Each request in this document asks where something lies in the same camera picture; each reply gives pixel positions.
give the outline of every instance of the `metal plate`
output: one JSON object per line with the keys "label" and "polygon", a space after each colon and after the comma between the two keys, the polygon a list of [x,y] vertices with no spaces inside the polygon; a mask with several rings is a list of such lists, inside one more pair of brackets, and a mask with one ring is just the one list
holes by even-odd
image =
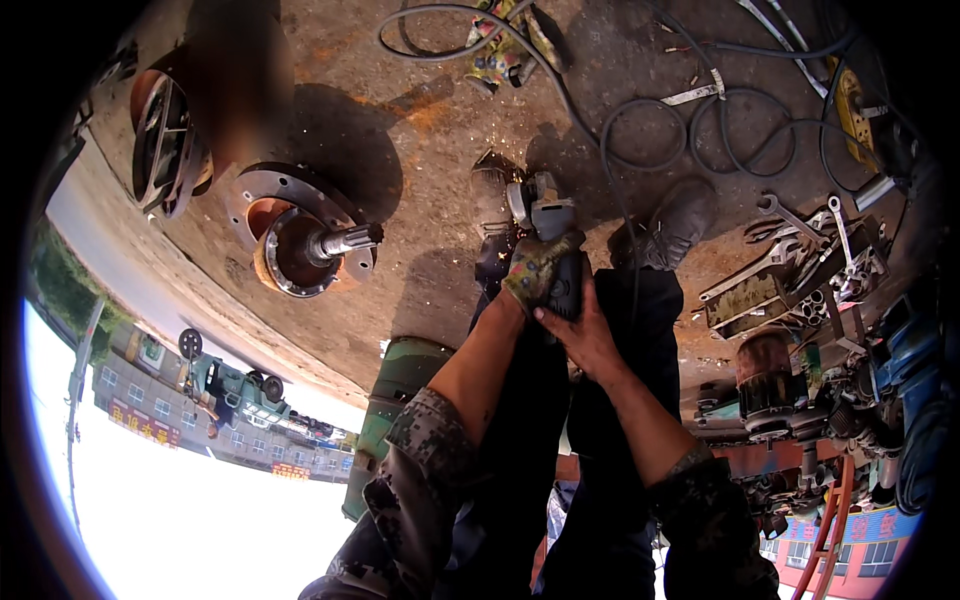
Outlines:
{"label": "metal plate", "polygon": [[[252,202],[263,198],[292,204],[334,231],[366,223],[361,212],[343,194],[306,169],[281,162],[261,162],[241,173],[224,197],[230,226],[244,248],[251,252],[257,240],[248,221],[249,209]],[[331,289],[347,290],[365,283],[375,264],[375,249],[347,252],[338,274],[340,281]]]}

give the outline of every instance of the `camouflage sleeve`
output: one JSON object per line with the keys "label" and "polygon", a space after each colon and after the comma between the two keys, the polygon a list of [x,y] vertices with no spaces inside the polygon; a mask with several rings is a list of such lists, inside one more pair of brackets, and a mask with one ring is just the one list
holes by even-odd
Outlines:
{"label": "camouflage sleeve", "polygon": [[777,598],[780,577],[760,556],[756,523],[743,490],[730,480],[727,459],[701,456],[686,464],[649,490],[670,540],[666,597]]}
{"label": "camouflage sleeve", "polygon": [[460,414],[423,388],[387,433],[390,450],[364,488],[368,510],[326,575],[300,594],[325,598],[424,598],[450,557],[457,491],[476,464]]}

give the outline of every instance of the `power cable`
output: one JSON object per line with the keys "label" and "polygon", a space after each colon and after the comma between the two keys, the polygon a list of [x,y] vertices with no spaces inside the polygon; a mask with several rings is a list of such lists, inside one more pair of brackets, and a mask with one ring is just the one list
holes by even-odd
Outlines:
{"label": "power cable", "polygon": [[[778,101],[772,95],[757,89],[752,89],[748,87],[736,87],[736,88],[726,89],[724,86],[723,80],[720,77],[720,73],[718,69],[713,64],[713,61],[710,59],[710,57],[707,55],[705,51],[706,48],[715,48],[718,50],[730,50],[734,52],[742,52],[742,53],[748,53],[748,54],[762,55],[762,56],[780,58],[780,59],[792,59],[792,60],[820,58],[828,54],[832,54],[834,52],[844,50],[848,48],[854,41],[856,41],[856,39],[859,36],[859,32],[853,26],[851,26],[839,39],[831,43],[826,48],[823,48],[821,50],[810,51],[810,52],[786,52],[781,50],[771,50],[768,48],[756,48],[753,46],[744,46],[741,44],[732,44],[727,42],[710,42],[710,43],[702,44],[698,42],[686,30],[686,27],[684,27],[683,24],[680,21],[678,21],[672,14],[670,14],[669,12],[667,12],[657,4],[650,2],[648,0],[644,0],[643,1],[644,6],[646,6],[653,13],[655,13],[666,26],[670,27],[674,32],[682,36],[687,41],[687,43],[690,44],[690,50],[692,50],[697,54],[700,61],[707,67],[711,77],[713,77],[714,81],[716,82],[716,85],[718,88],[718,94],[717,96],[709,97],[702,105],[700,105],[697,108],[697,111],[694,114],[694,118],[691,121],[689,132],[687,132],[687,127],[686,127],[686,124],[684,123],[683,118],[676,111],[675,108],[670,107],[667,104],[657,99],[639,98],[639,99],[634,99],[632,101],[626,102],[618,106],[617,108],[615,108],[613,112],[610,114],[610,116],[606,119],[600,138],[598,139],[590,130],[590,127],[588,127],[587,124],[584,122],[583,118],[580,116],[580,113],[577,112],[577,109],[573,104],[573,100],[570,98],[570,93],[567,90],[561,75],[553,68],[550,62],[543,56],[543,54],[536,48],[536,46],[534,46],[530,40],[528,40],[519,31],[517,31],[509,22],[512,18],[517,16],[521,11],[526,9],[532,3],[533,3],[533,0],[521,0],[521,2],[519,2],[514,7],[514,9],[507,14],[506,19],[500,18],[498,16],[490,14],[489,12],[483,11],[481,9],[462,6],[462,5],[456,5],[456,4],[429,4],[429,5],[422,5],[422,6],[416,6],[416,7],[410,7],[410,8],[403,8],[400,11],[397,11],[397,12],[394,12],[393,14],[388,15],[383,21],[380,22],[380,24],[376,27],[375,37],[376,37],[377,43],[384,50],[384,52],[398,59],[411,60],[414,62],[441,62],[445,60],[458,59],[458,58],[473,54],[475,52],[478,52],[481,49],[483,49],[485,46],[487,46],[489,43],[493,42],[496,39],[496,37],[499,36],[501,33],[505,33],[507,35],[513,36],[516,42],[520,44],[520,46],[522,46],[523,49],[526,50],[530,54],[530,56],[537,61],[537,63],[540,64],[541,67],[543,67],[543,71],[546,73],[546,76],[550,80],[550,83],[552,83],[554,88],[556,89],[557,95],[560,97],[561,104],[563,104],[564,110],[566,111],[567,116],[569,117],[573,126],[577,129],[577,131],[579,131],[586,137],[587,141],[590,143],[591,146],[593,146],[594,149],[600,151],[604,175],[607,177],[607,181],[613,192],[613,197],[616,201],[617,207],[619,208],[619,211],[624,219],[624,225],[630,236],[630,242],[633,249],[634,261],[636,265],[638,265],[640,262],[640,256],[639,256],[639,244],[637,242],[636,232],[634,231],[634,223],[632,222],[632,219],[630,217],[630,210],[629,210],[629,207],[627,206],[626,199],[623,197],[622,193],[620,192],[616,184],[616,179],[613,177],[613,173],[610,167],[611,161],[620,166],[623,166],[635,171],[639,171],[641,173],[650,173],[650,172],[666,169],[681,156],[681,154],[684,151],[684,147],[687,145],[687,136],[689,136],[691,140],[691,143],[689,143],[691,153],[694,156],[694,160],[696,160],[697,164],[700,165],[701,168],[715,175],[729,175],[731,173],[735,173],[739,171],[741,173],[745,173],[756,179],[768,180],[768,179],[783,175],[786,171],[788,171],[793,166],[793,164],[796,161],[796,154],[797,154],[796,150],[797,150],[798,142],[797,142],[797,136],[793,132],[793,129],[796,127],[799,127],[800,125],[811,125],[811,126],[816,126],[821,128],[821,132],[823,132],[826,129],[830,129],[832,131],[842,133],[848,140],[853,142],[858,148],[860,148],[868,156],[873,158],[878,166],[881,164],[879,160],[877,160],[876,157],[873,155],[873,153],[867,150],[855,138],[853,138],[852,136],[844,132],[841,128],[836,127],[830,123],[827,123],[824,119],[794,119],[790,114],[789,110],[783,105],[783,103]],[[476,43],[471,44],[470,46],[460,48],[457,50],[451,50],[449,52],[427,53],[426,51],[422,51],[421,49],[416,49],[416,46],[413,46],[412,42],[409,42],[409,38],[406,35],[406,29],[405,29],[405,17],[413,14],[421,14],[426,12],[459,12],[463,14],[468,14],[471,17],[479,16],[479,17],[482,17],[484,20],[487,20],[493,23],[495,27],[488,35],[484,36],[483,38],[478,40]],[[404,44],[407,45],[408,49],[410,49],[410,51],[413,52],[414,54],[407,54],[405,52],[401,52],[391,47],[383,39],[384,30],[393,21],[400,21],[403,23],[403,25],[401,26],[402,27],[401,39],[403,39]],[[836,85],[833,85],[832,87],[834,87],[833,93],[835,94]],[[720,133],[724,142],[724,150],[727,152],[728,156],[731,158],[731,161],[735,166],[735,171],[723,172],[723,171],[718,171],[716,169],[706,166],[706,164],[703,162],[700,155],[697,153],[696,144],[692,143],[692,140],[695,137],[696,131],[699,130],[700,119],[703,116],[703,114],[706,112],[707,108],[709,108],[709,106],[714,104],[717,98],[719,98],[722,102],[726,101],[728,94],[753,95],[753,96],[763,98],[768,102],[772,102],[775,106],[777,106],[780,109],[780,111],[788,119],[788,122],[782,127],[780,127],[778,130],[776,130],[773,134],[771,134],[766,139],[766,141],[760,146],[759,150],[757,150],[750,158],[748,158],[747,160],[741,161],[737,159],[737,157],[733,154],[733,151],[731,148],[728,129],[727,129],[726,105],[724,103],[720,111]],[[635,164],[630,160],[627,160],[622,156],[618,155],[613,150],[610,150],[608,147],[610,142],[610,131],[611,131],[613,121],[627,109],[638,107],[638,106],[654,106],[657,108],[664,109],[666,110],[666,113],[671,117],[671,119],[677,124],[679,124],[681,127],[681,130],[684,134],[682,135],[681,144],[679,148],[676,151],[674,151],[673,155],[671,155],[670,158],[668,158],[663,163],[656,164],[656,165]],[[827,113],[828,106],[829,106],[829,103],[825,103],[824,114]],[[767,152],[769,152],[769,150],[773,147],[773,145],[779,140],[780,135],[787,131],[790,131],[791,135],[793,136],[794,147],[791,151],[790,158],[787,159],[786,164],[780,169],[778,169],[777,171],[769,174],[760,174],[754,171],[751,167],[756,163],[758,163],[767,154]],[[831,182],[835,182],[834,178],[832,177],[832,173],[829,170],[828,170],[828,176],[831,178]],[[639,270],[635,269],[634,301],[633,301],[633,308],[631,311],[631,328],[633,328],[634,324],[636,323],[636,308],[637,308],[638,294],[639,294]]]}

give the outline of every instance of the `building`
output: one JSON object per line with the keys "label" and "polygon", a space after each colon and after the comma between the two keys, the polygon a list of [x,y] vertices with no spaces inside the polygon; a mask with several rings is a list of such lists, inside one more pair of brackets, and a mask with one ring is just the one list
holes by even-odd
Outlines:
{"label": "building", "polygon": [[[827,594],[851,600],[876,596],[903,553],[919,519],[918,516],[903,515],[894,507],[850,514]],[[765,540],[760,537],[760,554],[777,566],[782,584],[795,588],[810,558],[819,528],[792,516],[787,522],[789,527],[779,538]],[[816,589],[823,569],[824,562],[820,561],[807,589]]]}
{"label": "building", "polygon": [[309,469],[310,479],[347,482],[354,450],[343,441],[309,440],[277,425],[263,429],[242,416],[235,430],[225,426],[210,440],[209,417],[182,393],[186,372],[187,363],[176,352],[136,326],[120,324],[110,337],[107,360],[93,374],[94,404],[118,424],[160,444],[212,453],[244,467]]}

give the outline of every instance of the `bare hand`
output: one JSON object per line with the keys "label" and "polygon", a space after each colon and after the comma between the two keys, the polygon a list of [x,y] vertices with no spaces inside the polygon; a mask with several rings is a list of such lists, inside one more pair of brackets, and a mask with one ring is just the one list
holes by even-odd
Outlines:
{"label": "bare hand", "polygon": [[613,343],[607,318],[597,301],[593,270],[584,255],[583,309],[580,318],[572,323],[545,309],[536,308],[534,317],[552,333],[566,349],[566,355],[580,367],[590,379],[603,385],[618,372],[627,369],[626,363]]}

